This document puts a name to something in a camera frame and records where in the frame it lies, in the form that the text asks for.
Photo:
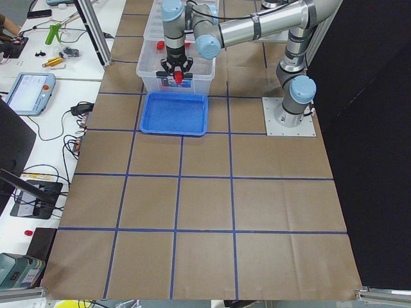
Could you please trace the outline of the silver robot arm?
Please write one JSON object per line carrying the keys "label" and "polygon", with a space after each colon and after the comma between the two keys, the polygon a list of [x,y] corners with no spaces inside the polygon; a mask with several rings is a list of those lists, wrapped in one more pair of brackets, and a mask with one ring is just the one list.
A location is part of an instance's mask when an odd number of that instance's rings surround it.
{"label": "silver robot arm", "polygon": [[288,3],[288,0],[261,0],[261,10],[273,10]]}
{"label": "silver robot arm", "polygon": [[161,67],[166,76],[181,83],[193,65],[186,54],[185,38],[192,32],[198,54],[206,59],[216,58],[223,48],[253,42],[288,32],[284,56],[276,66],[276,75],[284,98],[274,111],[274,119],[287,128],[294,128],[307,116],[317,86],[304,73],[305,55],[316,27],[337,11],[338,1],[265,1],[258,12],[243,17],[223,19],[217,9],[195,1],[163,1],[161,21],[166,58]]}

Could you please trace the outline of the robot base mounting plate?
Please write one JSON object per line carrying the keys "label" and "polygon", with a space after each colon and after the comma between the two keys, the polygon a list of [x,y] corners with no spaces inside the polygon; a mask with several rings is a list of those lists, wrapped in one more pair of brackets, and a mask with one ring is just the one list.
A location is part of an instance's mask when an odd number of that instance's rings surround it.
{"label": "robot base mounting plate", "polygon": [[283,109],[283,98],[262,98],[266,134],[269,137],[316,137],[313,115],[307,106],[302,114]]}

